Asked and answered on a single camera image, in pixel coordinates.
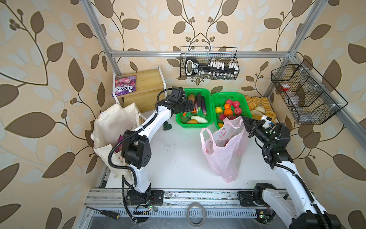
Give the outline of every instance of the black screwdriver handle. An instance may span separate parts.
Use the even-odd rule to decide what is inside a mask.
[[[106,211],[106,210],[102,210],[102,215],[105,215],[107,217],[110,217],[112,219],[118,219],[119,218],[119,214],[112,212],[112,211]]]

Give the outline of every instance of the apple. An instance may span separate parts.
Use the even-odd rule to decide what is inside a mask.
[[[221,113],[220,115],[219,115],[219,120],[224,120],[226,118],[226,115],[224,114],[224,113]]]
[[[240,102],[239,101],[234,101],[234,102],[232,102],[232,105],[234,107],[239,107],[240,106]]]
[[[241,115],[241,113],[242,113],[243,111],[242,111],[242,109],[240,108],[240,107],[236,107],[235,109],[234,109],[234,114],[236,114],[236,115]]]
[[[225,103],[228,103],[228,104],[230,104],[230,106],[232,106],[232,100],[231,99],[226,100]]]

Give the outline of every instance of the wire basket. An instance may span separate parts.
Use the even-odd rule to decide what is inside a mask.
[[[193,80],[236,80],[238,59],[233,47],[180,48],[180,76]]]
[[[271,71],[271,81],[297,124],[323,124],[348,102],[309,62],[304,61]],[[319,75],[321,82],[310,75],[311,70]]]

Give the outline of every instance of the green basket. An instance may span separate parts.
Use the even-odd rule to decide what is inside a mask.
[[[212,95],[212,110],[215,114],[215,125],[218,129],[220,129],[218,123],[224,123],[223,121],[219,120],[219,115],[215,113],[216,107],[221,107],[222,110],[224,110],[224,105],[226,100],[231,99],[232,101],[239,101],[240,102],[240,108],[242,109],[242,114],[245,117],[252,118],[247,100],[245,99],[244,95],[237,93],[237,92],[216,92]],[[231,106],[232,113],[234,114],[234,106]]]
[[[184,91],[186,92],[187,98],[190,94],[193,94],[194,96],[196,96],[198,93],[201,93],[201,95],[203,97],[205,97],[207,117],[205,117],[203,115],[202,109],[198,112],[198,116],[204,117],[205,119],[207,119],[208,123],[196,123],[196,124],[194,124],[194,123],[187,124],[186,123],[186,124],[184,124],[184,123],[181,123],[182,120],[180,119],[180,114],[176,114],[175,120],[177,121],[177,123],[179,125],[181,125],[183,128],[204,128],[204,127],[208,127],[209,125],[211,125],[213,123],[213,119],[214,119],[214,112],[212,111],[210,92],[204,88],[185,88]],[[186,117],[191,117],[191,116],[192,116],[191,112],[187,112]]]

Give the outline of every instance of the candy package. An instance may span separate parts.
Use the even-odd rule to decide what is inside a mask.
[[[115,94],[116,96],[125,95],[136,91],[136,76],[116,77]]]

